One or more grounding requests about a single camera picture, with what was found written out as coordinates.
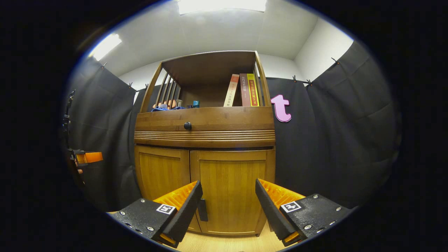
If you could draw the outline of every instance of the yellow book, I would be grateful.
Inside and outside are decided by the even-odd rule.
[[[258,90],[255,84],[254,74],[247,74],[247,80],[249,82],[249,92],[250,92],[250,106],[259,107],[260,101],[258,100]]]

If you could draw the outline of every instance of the ceiling light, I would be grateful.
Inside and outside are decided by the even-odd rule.
[[[266,0],[178,0],[179,14],[219,9],[248,9],[264,12]]]
[[[118,34],[110,34],[105,39],[103,39],[90,53],[96,60],[101,60],[104,55],[110,52],[115,46],[121,43],[121,39]]]

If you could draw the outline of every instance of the blue cloth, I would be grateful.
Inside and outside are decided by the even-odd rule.
[[[175,107],[173,109],[164,109],[164,108],[161,108],[161,107],[157,106],[155,109],[152,109],[151,112],[154,112],[154,111],[164,111],[164,110],[175,110],[175,109],[185,109],[185,108],[184,107]]]

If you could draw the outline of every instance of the white ceiling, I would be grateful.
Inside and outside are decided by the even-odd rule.
[[[120,76],[178,56],[225,50],[257,50],[293,60],[317,16],[285,0],[267,0],[266,11],[223,9],[179,15],[175,0],[151,6],[113,30],[122,43],[100,60]]]

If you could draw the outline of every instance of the book spine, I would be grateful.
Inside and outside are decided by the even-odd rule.
[[[228,85],[227,95],[224,101],[224,107],[232,107],[233,99],[235,98],[235,92],[237,91],[238,79],[238,74],[232,74],[232,77],[230,78],[230,84]]]
[[[247,74],[240,74],[241,101],[243,106],[250,106],[249,81]]]
[[[258,100],[258,91],[257,91],[257,85],[255,84],[254,74],[247,74],[247,80],[249,82],[250,106],[259,107],[260,102]]]

